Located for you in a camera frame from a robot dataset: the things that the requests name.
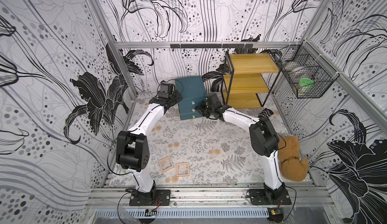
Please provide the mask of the teal drawer cabinet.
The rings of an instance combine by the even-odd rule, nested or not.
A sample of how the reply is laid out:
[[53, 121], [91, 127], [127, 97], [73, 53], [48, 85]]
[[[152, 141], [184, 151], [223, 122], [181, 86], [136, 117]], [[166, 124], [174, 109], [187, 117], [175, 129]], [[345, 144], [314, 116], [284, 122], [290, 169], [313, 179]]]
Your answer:
[[201, 76], [175, 79], [176, 89], [180, 92], [182, 100], [178, 103], [181, 120], [191, 120], [203, 117], [197, 112], [204, 101], [206, 89]]

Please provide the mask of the teal bottom drawer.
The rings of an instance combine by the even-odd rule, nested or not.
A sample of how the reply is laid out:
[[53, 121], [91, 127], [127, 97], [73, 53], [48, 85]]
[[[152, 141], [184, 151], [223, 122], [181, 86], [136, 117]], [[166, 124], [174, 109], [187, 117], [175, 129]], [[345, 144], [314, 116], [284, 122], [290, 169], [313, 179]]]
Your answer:
[[181, 120], [191, 120], [191, 119], [197, 119], [202, 118], [203, 116], [199, 112], [190, 112], [185, 114], [180, 114]]

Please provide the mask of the teal drawer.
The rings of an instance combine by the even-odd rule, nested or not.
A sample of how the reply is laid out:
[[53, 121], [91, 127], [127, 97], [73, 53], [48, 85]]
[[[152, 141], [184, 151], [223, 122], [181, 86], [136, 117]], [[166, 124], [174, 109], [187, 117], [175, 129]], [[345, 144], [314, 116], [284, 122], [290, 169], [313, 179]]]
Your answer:
[[181, 115], [184, 115], [184, 114], [195, 114], [195, 113], [197, 113], [197, 110], [196, 110], [197, 107], [198, 107], [198, 105], [178, 104], [179, 113]]
[[190, 112], [185, 114], [180, 114], [181, 120], [191, 120], [191, 119], [197, 119], [202, 118], [203, 116], [199, 112]]
[[203, 96], [183, 98], [178, 104], [184, 105], [200, 105], [204, 101]]

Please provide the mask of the pink brooch box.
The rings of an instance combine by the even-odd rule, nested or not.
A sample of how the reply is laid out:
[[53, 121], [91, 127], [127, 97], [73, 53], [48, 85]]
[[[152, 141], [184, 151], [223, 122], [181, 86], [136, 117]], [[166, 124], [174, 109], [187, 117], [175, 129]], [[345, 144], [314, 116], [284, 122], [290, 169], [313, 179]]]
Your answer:
[[189, 163], [178, 163], [176, 165], [176, 176], [177, 177], [188, 177], [189, 176]]
[[163, 173], [173, 169], [174, 168], [174, 164], [172, 162], [171, 157], [168, 156], [168, 157], [165, 157], [165, 158], [161, 159], [159, 161], [159, 167], [160, 167], [160, 169], [161, 169], [161, 171]]

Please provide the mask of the teal top drawer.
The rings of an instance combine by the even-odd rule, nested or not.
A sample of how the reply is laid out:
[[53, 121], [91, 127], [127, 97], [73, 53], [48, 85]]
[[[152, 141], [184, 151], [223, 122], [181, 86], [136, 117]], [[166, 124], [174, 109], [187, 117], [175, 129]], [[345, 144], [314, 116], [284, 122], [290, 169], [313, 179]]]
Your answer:
[[178, 104], [184, 105], [200, 105], [204, 101], [203, 96], [183, 98]]

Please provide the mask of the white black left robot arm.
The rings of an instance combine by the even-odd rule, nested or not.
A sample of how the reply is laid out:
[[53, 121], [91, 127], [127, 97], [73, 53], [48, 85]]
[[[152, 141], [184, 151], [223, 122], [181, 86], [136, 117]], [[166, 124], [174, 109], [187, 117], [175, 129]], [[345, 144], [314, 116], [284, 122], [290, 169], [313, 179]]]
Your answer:
[[147, 168], [150, 160], [147, 136], [166, 112], [181, 100], [181, 93], [175, 85], [162, 81], [139, 120], [128, 131], [118, 134], [116, 163], [133, 175], [138, 193], [152, 195], [155, 190], [155, 181]]

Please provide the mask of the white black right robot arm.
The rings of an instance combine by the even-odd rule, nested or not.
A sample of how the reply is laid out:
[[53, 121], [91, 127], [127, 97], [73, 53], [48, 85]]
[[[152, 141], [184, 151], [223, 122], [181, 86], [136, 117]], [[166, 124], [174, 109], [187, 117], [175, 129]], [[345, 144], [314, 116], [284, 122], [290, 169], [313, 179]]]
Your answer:
[[272, 194], [281, 194], [285, 190], [278, 160], [280, 139], [269, 118], [252, 117], [223, 105], [215, 93], [207, 94], [196, 111], [208, 119], [228, 122], [248, 131], [252, 149], [262, 157], [265, 190]]

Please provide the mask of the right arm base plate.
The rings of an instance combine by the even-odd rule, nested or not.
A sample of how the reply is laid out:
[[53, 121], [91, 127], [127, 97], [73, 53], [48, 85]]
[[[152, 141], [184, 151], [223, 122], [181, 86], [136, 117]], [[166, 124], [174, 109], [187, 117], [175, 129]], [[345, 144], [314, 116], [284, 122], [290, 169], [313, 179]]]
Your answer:
[[264, 184], [263, 189], [249, 189], [247, 197], [250, 199], [252, 205], [291, 205], [289, 193], [285, 184], [282, 184], [277, 189], [271, 189]]

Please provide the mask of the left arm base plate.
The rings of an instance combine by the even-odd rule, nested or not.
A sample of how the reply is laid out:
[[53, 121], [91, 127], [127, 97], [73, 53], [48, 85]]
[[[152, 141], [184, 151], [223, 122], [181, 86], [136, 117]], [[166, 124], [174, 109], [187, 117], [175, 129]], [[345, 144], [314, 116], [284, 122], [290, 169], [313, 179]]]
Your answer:
[[134, 190], [130, 197], [129, 206], [169, 206], [171, 190], [153, 189], [149, 193]]

